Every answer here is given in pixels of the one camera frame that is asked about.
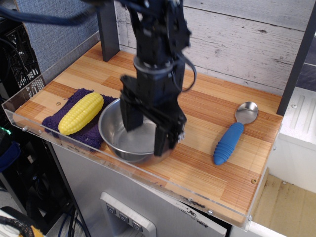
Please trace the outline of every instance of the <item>spoon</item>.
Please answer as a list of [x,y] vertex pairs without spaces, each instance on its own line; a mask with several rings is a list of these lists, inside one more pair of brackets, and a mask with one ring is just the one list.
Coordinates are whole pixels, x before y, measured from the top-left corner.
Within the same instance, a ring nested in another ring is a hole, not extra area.
[[258,116],[258,106],[254,102],[245,102],[237,109],[237,122],[232,124],[218,142],[214,152],[214,163],[223,164],[233,153],[236,144],[243,132],[244,124],[252,123]]

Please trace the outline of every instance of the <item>screw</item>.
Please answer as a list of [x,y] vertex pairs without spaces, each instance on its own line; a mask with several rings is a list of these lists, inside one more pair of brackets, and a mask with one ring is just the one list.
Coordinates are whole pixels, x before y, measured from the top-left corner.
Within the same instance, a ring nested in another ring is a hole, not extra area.
[[251,182],[252,182],[253,184],[257,184],[257,183],[258,183],[258,180],[257,180],[257,179],[252,179]]

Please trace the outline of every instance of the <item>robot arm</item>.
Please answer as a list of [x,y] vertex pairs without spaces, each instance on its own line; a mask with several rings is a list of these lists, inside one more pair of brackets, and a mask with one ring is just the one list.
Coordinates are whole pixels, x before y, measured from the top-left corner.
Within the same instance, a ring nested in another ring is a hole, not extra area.
[[120,104],[127,131],[140,126],[143,115],[157,125],[154,154],[161,156],[166,142],[173,149],[184,135],[186,117],[177,98],[188,62],[182,50],[190,45],[191,32],[183,16],[182,0],[145,2],[142,19],[136,9],[127,7],[137,41],[137,78],[121,77]]

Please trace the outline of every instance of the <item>dispenser button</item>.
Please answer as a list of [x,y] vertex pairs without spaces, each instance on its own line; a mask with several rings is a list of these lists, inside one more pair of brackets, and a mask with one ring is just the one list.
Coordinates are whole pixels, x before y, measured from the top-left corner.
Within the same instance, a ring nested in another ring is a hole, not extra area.
[[125,216],[124,214],[119,213],[119,217],[120,217],[120,219],[121,219],[122,221],[124,221],[124,222],[126,222],[126,223],[128,223],[128,222],[129,222],[128,217],[127,217],[127,216]]
[[133,227],[140,231],[140,232],[143,232],[143,227],[141,225],[139,225],[137,222],[133,221]]
[[116,210],[115,210],[115,208],[112,207],[112,206],[110,206],[110,205],[108,205],[108,204],[107,204],[107,209],[109,210],[109,212],[111,212],[111,213],[114,214],[114,215],[117,213]]

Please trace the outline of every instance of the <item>floor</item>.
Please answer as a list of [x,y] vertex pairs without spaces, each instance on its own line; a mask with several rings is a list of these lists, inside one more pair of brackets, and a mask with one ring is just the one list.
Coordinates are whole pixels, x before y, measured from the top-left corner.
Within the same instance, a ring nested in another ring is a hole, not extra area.
[[315,210],[315,193],[268,175],[253,221],[287,237],[310,237]]
[[[12,196],[8,192],[0,191],[0,208],[4,206],[10,206],[18,211],[20,208],[17,206]],[[67,218],[66,222],[63,225],[65,217],[67,215],[64,214],[53,226],[53,228],[46,234],[46,237],[67,237],[68,236],[68,228],[70,223],[70,217]],[[85,234],[80,226],[80,223],[77,221],[75,225],[75,235],[74,237],[85,237]]]

